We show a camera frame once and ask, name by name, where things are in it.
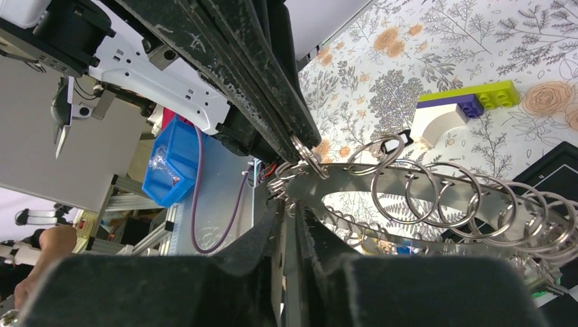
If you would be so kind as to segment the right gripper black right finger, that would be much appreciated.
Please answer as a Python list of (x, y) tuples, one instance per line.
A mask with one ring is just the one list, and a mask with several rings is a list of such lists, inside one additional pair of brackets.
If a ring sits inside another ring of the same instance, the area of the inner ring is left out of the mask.
[(362, 255), (298, 205), (308, 326), (546, 326), (506, 262), (486, 257)]

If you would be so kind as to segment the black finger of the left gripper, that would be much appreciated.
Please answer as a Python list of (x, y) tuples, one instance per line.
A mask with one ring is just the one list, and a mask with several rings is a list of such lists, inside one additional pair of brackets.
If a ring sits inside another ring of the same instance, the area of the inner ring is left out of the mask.
[(152, 43), (175, 51), (230, 104), (216, 139), (266, 162), (315, 162), (320, 132), (301, 92), (283, 1), (116, 1)]

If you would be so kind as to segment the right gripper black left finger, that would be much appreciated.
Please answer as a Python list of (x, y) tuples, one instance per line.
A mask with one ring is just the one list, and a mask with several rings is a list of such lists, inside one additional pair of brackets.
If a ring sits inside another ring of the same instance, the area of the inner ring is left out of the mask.
[(284, 203), (212, 256), (77, 255), (43, 277), (19, 326), (276, 326)]

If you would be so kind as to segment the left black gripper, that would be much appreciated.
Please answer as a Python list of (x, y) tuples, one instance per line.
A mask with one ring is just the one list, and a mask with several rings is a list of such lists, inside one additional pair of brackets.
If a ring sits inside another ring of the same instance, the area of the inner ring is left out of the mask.
[(2, 1), (1, 56), (81, 77), (100, 63), (112, 22), (92, 1)]

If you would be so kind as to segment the metal keyring disc with rings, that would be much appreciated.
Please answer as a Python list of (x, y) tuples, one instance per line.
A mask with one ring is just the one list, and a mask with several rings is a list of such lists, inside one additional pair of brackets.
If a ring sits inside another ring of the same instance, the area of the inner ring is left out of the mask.
[(317, 219), (365, 253), (488, 255), (510, 262), (531, 287), (567, 290), (561, 267), (577, 260), (577, 201), (454, 161), (384, 154), (386, 135), (330, 159), (281, 163), (263, 177), (278, 198), (307, 202)]

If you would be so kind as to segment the green key tag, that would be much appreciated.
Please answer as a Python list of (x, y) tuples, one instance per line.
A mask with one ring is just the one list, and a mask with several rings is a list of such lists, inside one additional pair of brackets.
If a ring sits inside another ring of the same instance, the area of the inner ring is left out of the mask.
[(542, 302), (549, 302), (550, 300), (553, 300), (557, 296), (558, 296), (557, 294), (546, 291), (539, 291), (532, 294), (532, 298), (534, 300)]

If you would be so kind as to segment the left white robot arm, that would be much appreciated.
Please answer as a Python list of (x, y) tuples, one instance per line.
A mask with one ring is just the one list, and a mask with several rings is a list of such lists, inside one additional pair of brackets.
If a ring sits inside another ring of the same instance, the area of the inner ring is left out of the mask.
[(291, 163), (320, 141), (283, 1), (2, 1), (1, 54), (151, 111), (239, 155)]

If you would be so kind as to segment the person's hand in background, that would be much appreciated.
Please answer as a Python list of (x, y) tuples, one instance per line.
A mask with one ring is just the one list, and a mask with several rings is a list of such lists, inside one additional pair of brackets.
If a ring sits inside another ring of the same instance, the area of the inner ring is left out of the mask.
[(40, 256), (31, 272), (16, 285), (14, 306), (20, 309), (33, 293), (40, 277), (55, 262), (72, 253), (76, 246), (76, 230), (71, 225), (57, 225), (40, 233), (35, 233), (33, 240), (40, 246)]

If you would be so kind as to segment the floral patterned table mat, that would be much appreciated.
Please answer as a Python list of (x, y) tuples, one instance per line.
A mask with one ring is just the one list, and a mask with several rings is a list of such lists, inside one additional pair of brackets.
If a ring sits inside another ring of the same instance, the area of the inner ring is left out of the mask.
[(355, 151), (381, 160), (375, 140), (410, 128), (422, 94), (510, 80), (518, 105), (403, 157), (511, 180), (559, 143), (577, 144), (577, 2), (379, 1), (299, 80), (325, 164)]

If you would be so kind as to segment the blue plastic storage bin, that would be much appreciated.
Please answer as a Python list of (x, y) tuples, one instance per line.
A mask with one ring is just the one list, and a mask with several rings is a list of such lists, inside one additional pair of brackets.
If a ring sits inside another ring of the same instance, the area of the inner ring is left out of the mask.
[(169, 207), (194, 188), (207, 136), (197, 134), (185, 119), (174, 116), (153, 143), (142, 190), (156, 204)]

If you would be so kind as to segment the black key tag with key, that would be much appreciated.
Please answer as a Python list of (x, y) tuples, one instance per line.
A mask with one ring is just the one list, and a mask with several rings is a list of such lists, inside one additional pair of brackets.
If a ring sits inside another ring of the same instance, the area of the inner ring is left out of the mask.
[(410, 129), (405, 129), (398, 133), (398, 135), (401, 138), (401, 142), (397, 139), (384, 141), (380, 146), (380, 150), (382, 151), (382, 153), (391, 154), (399, 147), (405, 148), (413, 144), (414, 140), (411, 138), (410, 132), (411, 132)]

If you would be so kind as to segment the green purple white toy bricks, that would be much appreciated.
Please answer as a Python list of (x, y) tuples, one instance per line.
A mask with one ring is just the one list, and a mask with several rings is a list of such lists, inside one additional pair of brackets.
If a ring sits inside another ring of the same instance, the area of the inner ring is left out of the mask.
[(410, 138), (431, 149), (447, 131), (466, 125), (488, 110), (510, 108), (519, 102), (519, 92), (510, 80), (424, 94), (416, 105)]

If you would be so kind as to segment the black white chessboard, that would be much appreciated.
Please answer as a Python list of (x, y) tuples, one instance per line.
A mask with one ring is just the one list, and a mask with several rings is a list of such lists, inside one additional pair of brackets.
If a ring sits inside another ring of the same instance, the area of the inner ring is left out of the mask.
[[(577, 201), (577, 147), (569, 142), (560, 143), (514, 180)], [(577, 260), (565, 264), (560, 272), (562, 276), (557, 282), (569, 293), (549, 302), (535, 300), (535, 304), (550, 326), (577, 326)]]

